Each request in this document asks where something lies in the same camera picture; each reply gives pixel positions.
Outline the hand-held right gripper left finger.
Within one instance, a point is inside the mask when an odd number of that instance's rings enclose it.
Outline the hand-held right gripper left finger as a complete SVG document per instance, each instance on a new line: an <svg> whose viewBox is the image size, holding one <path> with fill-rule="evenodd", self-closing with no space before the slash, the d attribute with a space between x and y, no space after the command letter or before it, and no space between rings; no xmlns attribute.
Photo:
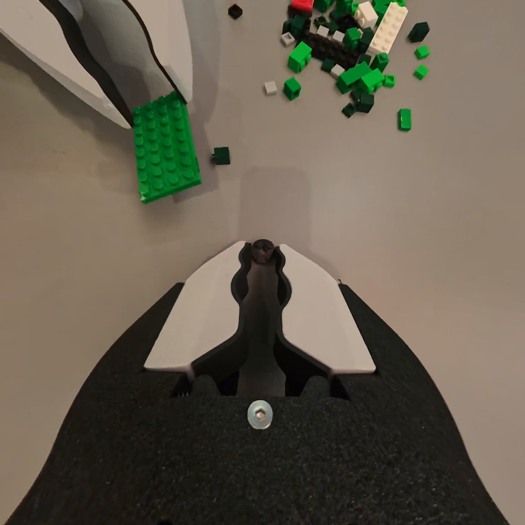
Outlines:
<svg viewBox="0 0 525 525"><path fill-rule="evenodd" d="M248 356L244 299L251 243L238 241L184 283L145 363L148 371L209 375L219 384Z"/></svg>

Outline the pile of lego bricks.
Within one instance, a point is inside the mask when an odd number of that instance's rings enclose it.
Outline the pile of lego bricks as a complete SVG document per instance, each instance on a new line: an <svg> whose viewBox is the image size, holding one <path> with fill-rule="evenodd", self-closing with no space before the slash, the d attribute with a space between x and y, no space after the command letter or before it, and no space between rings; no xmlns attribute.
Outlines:
<svg viewBox="0 0 525 525"><path fill-rule="evenodd" d="M290 1L280 35L282 45L290 48L287 69L298 75L312 59L320 61L338 92L350 96L342 113L347 118L369 113L375 93L395 85L395 76L385 74L390 53L365 53L392 2L407 7L406 1L314 1L312 11L304 12Z"/></svg>

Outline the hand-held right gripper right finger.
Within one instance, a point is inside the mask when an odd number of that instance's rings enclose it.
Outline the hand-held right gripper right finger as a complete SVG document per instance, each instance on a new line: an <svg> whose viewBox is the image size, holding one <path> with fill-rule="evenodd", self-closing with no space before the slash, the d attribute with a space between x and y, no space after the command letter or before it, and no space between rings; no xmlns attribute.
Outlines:
<svg viewBox="0 0 525 525"><path fill-rule="evenodd" d="M274 357L286 383L374 373L376 365L345 301L343 286L286 244L275 249L275 270L280 321Z"/></svg>

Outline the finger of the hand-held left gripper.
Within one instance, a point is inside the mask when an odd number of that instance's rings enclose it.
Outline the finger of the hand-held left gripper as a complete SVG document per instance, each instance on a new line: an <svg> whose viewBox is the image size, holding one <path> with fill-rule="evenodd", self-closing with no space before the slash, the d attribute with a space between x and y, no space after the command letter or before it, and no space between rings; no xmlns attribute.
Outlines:
<svg viewBox="0 0 525 525"><path fill-rule="evenodd" d="M193 55L183 1L125 1L152 58L184 103L193 99Z"/></svg>
<svg viewBox="0 0 525 525"><path fill-rule="evenodd" d="M1 34L80 100L132 127L131 110L61 1L1 1Z"/></svg>

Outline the white long lego brick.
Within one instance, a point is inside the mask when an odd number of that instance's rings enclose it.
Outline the white long lego brick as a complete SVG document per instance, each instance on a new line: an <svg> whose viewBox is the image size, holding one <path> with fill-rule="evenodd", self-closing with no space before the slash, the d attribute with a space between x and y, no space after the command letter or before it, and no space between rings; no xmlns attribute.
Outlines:
<svg viewBox="0 0 525 525"><path fill-rule="evenodd" d="M390 3L365 53L371 57L389 54L408 12L405 5Z"/></svg>

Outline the black round lego piece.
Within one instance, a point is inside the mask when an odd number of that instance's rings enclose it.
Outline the black round lego piece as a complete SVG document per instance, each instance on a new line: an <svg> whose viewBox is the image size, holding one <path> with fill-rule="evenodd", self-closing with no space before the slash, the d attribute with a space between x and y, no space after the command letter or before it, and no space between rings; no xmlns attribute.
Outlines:
<svg viewBox="0 0 525 525"><path fill-rule="evenodd" d="M269 263L275 252L275 245L266 239L259 239L253 242L252 244L252 259L257 264L267 264Z"/></svg>

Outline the green lego baseplate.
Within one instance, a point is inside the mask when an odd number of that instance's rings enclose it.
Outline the green lego baseplate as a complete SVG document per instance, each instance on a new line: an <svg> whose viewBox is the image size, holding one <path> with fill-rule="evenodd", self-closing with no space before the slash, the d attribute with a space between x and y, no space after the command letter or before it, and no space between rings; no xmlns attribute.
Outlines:
<svg viewBox="0 0 525 525"><path fill-rule="evenodd" d="M172 91L132 111L136 171L143 204L201 185L186 104Z"/></svg>

